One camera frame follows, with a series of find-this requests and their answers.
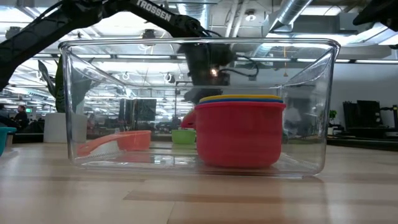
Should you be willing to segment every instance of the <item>green plant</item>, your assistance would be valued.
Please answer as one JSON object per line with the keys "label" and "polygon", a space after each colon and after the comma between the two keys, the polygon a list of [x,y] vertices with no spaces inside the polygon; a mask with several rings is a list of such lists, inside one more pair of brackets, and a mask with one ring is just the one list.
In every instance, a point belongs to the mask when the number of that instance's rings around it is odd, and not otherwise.
{"label": "green plant", "polygon": [[[63,89],[63,68],[62,68],[62,56],[59,58],[57,64],[57,72],[55,73],[55,80],[49,75],[49,71],[43,62],[40,60],[39,70],[42,73],[43,79],[47,82],[47,88],[49,89],[50,94],[55,98],[55,108],[57,112],[64,113],[65,112],[65,92]],[[75,69],[72,69],[72,86],[73,90],[71,91],[72,95],[72,110],[76,111],[77,105],[82,102],[85,98],[86,93],[98,86],[100,82],[95,82],[84,74],[85,71],[80,72]]]}
{"label": "green plant", "polygon": [[336,118],[336,115],[337,115],[337,111],[335,111],[335,110],[330,110],[330,111],[329,111],[329,120],[330,120],[331,122],[334,121],[335,118]]}

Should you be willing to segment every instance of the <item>desk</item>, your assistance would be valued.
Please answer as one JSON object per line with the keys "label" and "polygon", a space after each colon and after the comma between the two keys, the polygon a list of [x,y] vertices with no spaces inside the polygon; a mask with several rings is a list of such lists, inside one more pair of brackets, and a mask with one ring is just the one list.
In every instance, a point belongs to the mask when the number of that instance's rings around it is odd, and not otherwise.
{"label": "desk", "polygon": [[0,157],[0,223],[398,222],[398,153],[328,146],[316,177],[169,177],[72,167],[64,144]]}

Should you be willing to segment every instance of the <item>person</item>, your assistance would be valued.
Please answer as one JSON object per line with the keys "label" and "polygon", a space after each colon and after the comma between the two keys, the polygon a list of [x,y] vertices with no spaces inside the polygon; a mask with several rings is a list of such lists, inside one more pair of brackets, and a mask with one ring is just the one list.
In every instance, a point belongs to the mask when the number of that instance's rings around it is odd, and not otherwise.
{"label": "person", "polygon": [[95,134],[95,115],[88,115],[87,134]]}
{"label": "person", "polygon": [[25,106],[18,106],[18,114],[15,115],[14,120],[17,121],[23,129],[29,125],[29,118],[27,117]]}
{"label": "person", "polygon": [[6,111],[6,109],[4,108],[4,104],[0,103],[0,116],[3,116],[5,118],[9,118],[9,113],[8,111]]}

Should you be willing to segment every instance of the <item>ceiling light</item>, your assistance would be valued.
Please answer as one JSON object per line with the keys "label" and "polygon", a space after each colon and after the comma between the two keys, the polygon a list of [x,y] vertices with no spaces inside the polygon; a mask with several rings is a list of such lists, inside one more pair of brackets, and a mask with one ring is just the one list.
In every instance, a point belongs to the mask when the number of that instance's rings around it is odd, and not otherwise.
{"label": "ceiling light", "polygon": [[52,57],[50,54],[36,54],[35,57]]}
{"label": "ceiling light", "polygon": [[143,39],[153,39],[156,38],[155,36],[155,30],[154,29],[146,29],[142,34],[141,34]]}
{"label": "ceiling light", "polygon": [[217,70],[216,70],[215,68],[212,68],[212,69],[210,70],[210,72],[211,72],[211,75],[212,75],[213,77],[217,77],[217,76],[218,76]]}
{"label": "ceiling light", "polygon": [[[266,57],[266,58],[257,58],[253,57],[251,58],[253,61],[259,61],[259,62],[290,62],[290,58],[272,58],[272,57]],[[247,61],[246,58],[244,57],[238,57],[237,61]]]}
{"label": "ceiling light", "polygon": [[356,60],[355,63],[398,64],[398,60]]}
{"label": "ceiling light", "polygon": [[123,77],[124,80],[129,80],[129,79],[130,79],[130,75],[129,75],[127,72],[125,72],[125,73],[122,75],[122,77]]}
{"label": "ceiling light", "polygon": [[167,74],[165,74],[163,78],[168,83],[175,83],[174,75],[171,75],[169,72],[167,72]]}
{"label": "ceiling light", "polygon": [[9,109],[14,109],[14,108],[18,108],[18,106],[9,106],[9,105],[4,105],[5,108],[9,108]]}
{"label": "ceiling light", "polygon": [[316,59],[298,58],[297,62],[314,62]]}
{"label": "ceiling light", "polygon": [[337,63],[348,63],[349,60],[348,59],[336,59]]}
{"label": "ceiling light", "polygon": [[35,73],[36,73],[36,78],[41,79],[43,77],[41,72],[35,71]]}
{"label": "ceiling light", "polygon": [[80,58],[111,58],[110,55],[77,55]]}
{"label": "ceiling light", "polygon": [[133,59],[170,59],[166,55],[118,55],[118,58],[133,58]]}
{"label": "ceiling light", "polygon": [[256,19],[256,16],[254,15],[255,10],[254,9],[248,9],[245,12],[246,15],[246,21],[253,21]]}

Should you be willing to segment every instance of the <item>green bowl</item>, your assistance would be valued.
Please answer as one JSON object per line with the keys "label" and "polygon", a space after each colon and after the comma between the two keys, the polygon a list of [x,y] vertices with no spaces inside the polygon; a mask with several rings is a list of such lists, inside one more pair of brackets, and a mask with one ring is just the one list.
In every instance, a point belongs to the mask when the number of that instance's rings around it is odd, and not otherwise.
{"label": "green bowl", "polygon": [[172,130],[174,144],[194,144],[197,132],[194,130]]}

